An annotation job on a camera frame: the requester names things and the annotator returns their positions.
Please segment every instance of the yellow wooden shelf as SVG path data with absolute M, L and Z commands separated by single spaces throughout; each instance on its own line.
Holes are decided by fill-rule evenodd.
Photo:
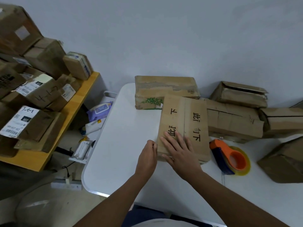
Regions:
M 81 88 L 76 92 L 76 94 L 70 99 L 67 105 L 62 109 L 62 113 L 66 114 L 65 122 L 59 132 L 59 135 L 51 148 L 49 153 L 37 152 L 30 150 L 19 150 L 15 157 L 6 158 L 0 156 L 0 161 L 20 166 L 33 171 L 42 171 L 50 159 L 53 151 L 58 146 L 64 132 L 68 129 L 70 123 L 77 114 L 79 108 L 81 107 L 84 99 L 87 97 L 89 90 L 93 86 L 97 77 L 100 75 L 99 72 L 93 72 L 88 80 L 84 80 Z

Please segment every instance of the purple wet wipes pack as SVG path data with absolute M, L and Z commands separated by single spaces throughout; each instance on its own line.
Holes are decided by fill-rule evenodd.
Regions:
M 106 118 L 110 109 L 112 108 L 112 104 L 113 101 L 101 103 L 87 111 L 87 114 L 89 116 L 89 122 L 93 122 L 97 119 Z

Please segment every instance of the power strip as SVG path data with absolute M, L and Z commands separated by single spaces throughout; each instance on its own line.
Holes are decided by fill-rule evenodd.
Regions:
M 81 191 L 82 183 L 81 181 L 70 181 L 70 183 L 66 183 L 65 179 L 55 179 L 51 183 L 51 187 L 54 189 L 70 189 L 74 191 Z

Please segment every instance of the white table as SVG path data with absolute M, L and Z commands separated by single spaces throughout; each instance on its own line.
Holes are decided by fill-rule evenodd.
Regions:
M 133 175 L 139 154 L 148 139 L 156 141 L 160 110 L 136 110 L 135 84 L 123 86 L 94 145 L 82 173 L 82 184 L 91 193 L 108 197 Z M 266 210 L 291 227 L 301 226 L 303 184 L 278 184 L 258 167 L 256 161 L 280 143 L 279 140 L 255 140 L 246 144 L 226 141 L 247 152 L 251 160 L 248 175 L 222 177 L 212 159 L 202 165 L 204 172 L 226 187 Z M 225 226 L 208 203 L 165 162 L 157 168 L 139 193 L 136 204 L 171 212 L 178 216 Z

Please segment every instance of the person's left hand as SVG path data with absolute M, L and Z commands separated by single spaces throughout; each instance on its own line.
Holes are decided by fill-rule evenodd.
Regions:
M 136 167 L 135 175 L 149 180 L 157 166 L 157 144 L 148 140 L 143 148 Z

